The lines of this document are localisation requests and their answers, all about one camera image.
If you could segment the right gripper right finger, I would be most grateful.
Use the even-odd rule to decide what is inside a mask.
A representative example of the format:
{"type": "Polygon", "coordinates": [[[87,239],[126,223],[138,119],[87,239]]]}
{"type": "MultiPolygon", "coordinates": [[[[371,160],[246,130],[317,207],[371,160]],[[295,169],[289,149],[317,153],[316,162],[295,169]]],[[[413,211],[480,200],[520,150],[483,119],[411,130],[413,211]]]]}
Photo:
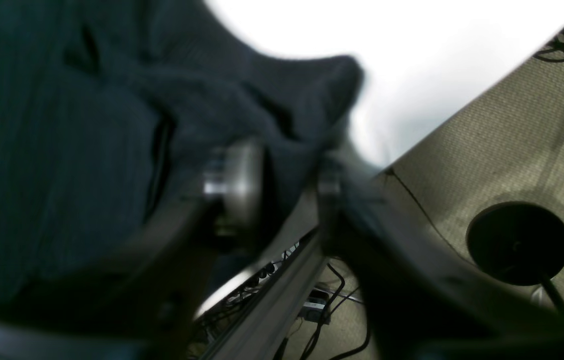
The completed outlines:
{"type": "Polygon", "coordinates": [[[334,155],[316,171],[327,255],[359,281],[385,360],[564,360],[564,316],[524,300],[437,244],[334,155]]]}

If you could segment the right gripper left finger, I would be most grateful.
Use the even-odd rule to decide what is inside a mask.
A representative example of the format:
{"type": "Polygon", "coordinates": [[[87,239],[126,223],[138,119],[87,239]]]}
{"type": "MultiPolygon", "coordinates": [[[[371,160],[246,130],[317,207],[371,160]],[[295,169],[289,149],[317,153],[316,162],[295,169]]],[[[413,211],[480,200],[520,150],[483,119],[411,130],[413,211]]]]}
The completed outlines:
{"type": "Polygon", "coordinates": [[[184,354],[220,251],[259,228],[264,145],[239,140],[106,257],[0,305],[0,360],[157,360],[184,354]]]}

